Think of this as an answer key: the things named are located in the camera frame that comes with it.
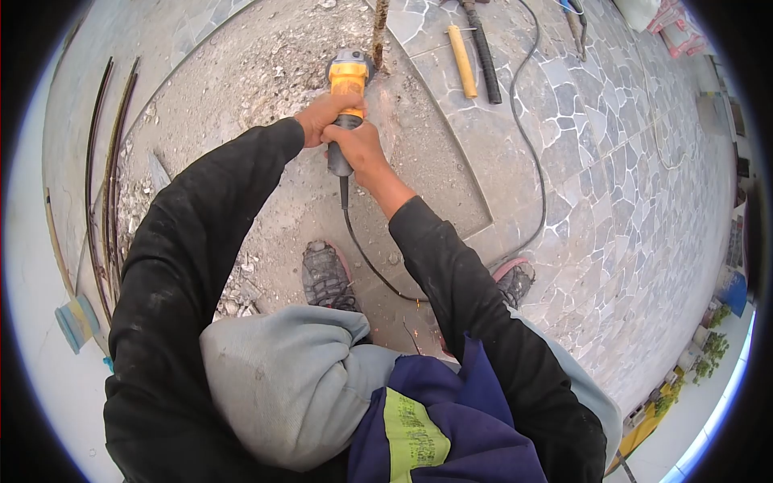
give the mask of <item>gray sneaker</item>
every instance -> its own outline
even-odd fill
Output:
[[[496,269],[492,277],[507,304],[517,309],[520,301],[529,293],[536,275],[526,258],[515,258]]]
[[[346,258],[332,243],[317,240],[306,246],[301,279],[309,305],[362,312],[354,298]]]

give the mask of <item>angle grinder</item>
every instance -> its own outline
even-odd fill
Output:
[[[330,93],[362,96],[372,74],[373,61],[363,51],[342,49],[328,64]],[[333,124],[344,129],[354,129],[362,123],[361,110],[345,109]],[[337,142],[328,145],[328,169],[334,175],[342,177],[341,183],[344,183],[344,179],[354,172]]]

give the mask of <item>black long-sleeve shirt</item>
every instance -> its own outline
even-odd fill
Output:
[[[113,315],[104,407],[107,450],[129,481],[346,480],[348,451],[304,474],[255,461],[216,411],[199,350],[254,217],[303,144],[293,118],[251,128],[175,177],[138,228]],[[482,340],[548,481],[600,481],[601,423],[547,344],[510,318],[475,251],[419,197],[395,213],[390,233],[448,349],[461,361],[464,332]]]

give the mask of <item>blue jacket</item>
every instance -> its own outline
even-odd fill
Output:
[[[434,357],[397,359],[354,434],[349,481],[547,480],[483,344],[465,336],[458,375]]]

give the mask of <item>dirt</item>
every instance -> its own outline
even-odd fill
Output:
[[[328,8],[314,0],[294,5],[290,11],[283,2],[263,0],[245,9],[204,41],[153,97],[121,150],[119,231],[124,248],[131,242],[129,223],[134,226],[132,220],[144,216],[155,195],[149,185],[148,151],[174,178],[249,127],[291,116],[326,92],[325,68],[340,48],[368,50],[373,11],[362,0],[338,0]],[[377,74],[366,88],[369,119],[379,127],[397,174],[462,236],[473,233],[489,218],[466,160],[407,56],[389,34],[385,42],[388,74]],[[381,301],[369,301],[369,294],[380,294],[383,287],[349,238],[338,179],[327,172],[323,151],[306,149],[288,163],[241,247],[216,318],[227,308],[233,312],[229,300],[238,309],[228,315],[305,303],[301,256],[308,242],[327,239],[346,254],[353,287],[371,324],[391,324],[393,315],[382,314]],[[395,283],[412,285],[386,219],[353,180],[349,204],[354,230],[371,261]],[[247,287],[249,296],[242,289],[245,281],[255,288]],[[414,350],[410,340],[403,347],[408,348]]]

